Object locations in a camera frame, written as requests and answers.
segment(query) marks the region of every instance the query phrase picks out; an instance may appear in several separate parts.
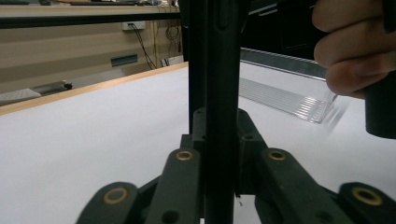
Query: transparent container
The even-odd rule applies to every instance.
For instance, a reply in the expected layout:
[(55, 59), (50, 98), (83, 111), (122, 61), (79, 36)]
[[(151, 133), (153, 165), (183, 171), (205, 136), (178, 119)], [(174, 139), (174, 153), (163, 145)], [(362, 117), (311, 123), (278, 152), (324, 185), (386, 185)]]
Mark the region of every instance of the transparent container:
[(314, 61), (241, 49), (241, 68), (241, 97), (313, 123), (323, 121), (337, 96)]

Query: black plastic part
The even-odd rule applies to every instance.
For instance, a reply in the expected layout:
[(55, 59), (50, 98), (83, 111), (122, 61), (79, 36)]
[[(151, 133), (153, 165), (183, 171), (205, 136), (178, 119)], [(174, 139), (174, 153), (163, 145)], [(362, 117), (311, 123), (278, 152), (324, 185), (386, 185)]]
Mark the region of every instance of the black plastic part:
[(255, 169), (255, 160), (260, 152), (267, 149), (262, 136), (245, 110), (239, 109), (239, 176), (235, 185), (236, 195), (255, 194), (259, 175)]
[(396, 202), (380, 190), (368, 185), (344, 184), (337, 200), (355, 223), (395, 223)]
[(199, 223), (200, 153), (173, 151), (155, 190), (145, 224)]
[[(287, 151), (264, 150), (257, 160), (257, 169), (265, 186), (258, 195), (264, 195), (261, 200), (265, 202), (267, 197), (273, 200), (283, 217), (282, 223), (353, 223)], [(257, 209), (265, 217), (267, 212)]]
[[(396, 2), (383, 0), (384, 26), (388, 33), (396, 29)], [(372, 135), (396, 139), (396, 71), (367, 87), (366, 131)]]
[(129, 183), (117, 182), (99, 189), (85, 206), (77, 224), (124, 224), (136, 221), (132, 212), (137, 188)]

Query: white tabletop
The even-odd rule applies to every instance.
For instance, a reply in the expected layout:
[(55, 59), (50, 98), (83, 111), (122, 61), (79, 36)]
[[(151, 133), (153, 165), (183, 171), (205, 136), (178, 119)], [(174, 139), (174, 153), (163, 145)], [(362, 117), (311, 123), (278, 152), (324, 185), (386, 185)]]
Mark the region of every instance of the white tabletop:
[[(291, 152), (320, 185), (359, 181), (396, 199), (396, 141), (364, 131), (363, 101), (339, 97), (321, 124), (239, 104), (267, 145)], [(0, 127), (0, 223), (74, 223), (99, 188), (161, 174), (188, 132), (188, 69), (0, 116)], [(260, 223), (253, 197), (242, 203), (234, 223)]]

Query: finger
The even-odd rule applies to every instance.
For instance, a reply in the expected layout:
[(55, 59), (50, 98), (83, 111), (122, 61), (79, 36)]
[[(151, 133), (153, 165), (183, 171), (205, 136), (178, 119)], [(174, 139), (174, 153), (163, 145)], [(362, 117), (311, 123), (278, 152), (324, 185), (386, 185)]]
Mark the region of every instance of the finger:
[(396, 69), (395, 53), (377, 54), (337, 63), (326, 76), (329, 89), (339, 95), (364, 97), (363, 89)]
[(332, 32), (381, 15), (380, 0), (318, 0), (315, 3), (312, 22), (319, 30)]
[(362, 21), (323, 37), (315, 46), (315, 60), (329, 67), (348, 59), (396, 50), (396, 32), (387, 35), (382, 19)]

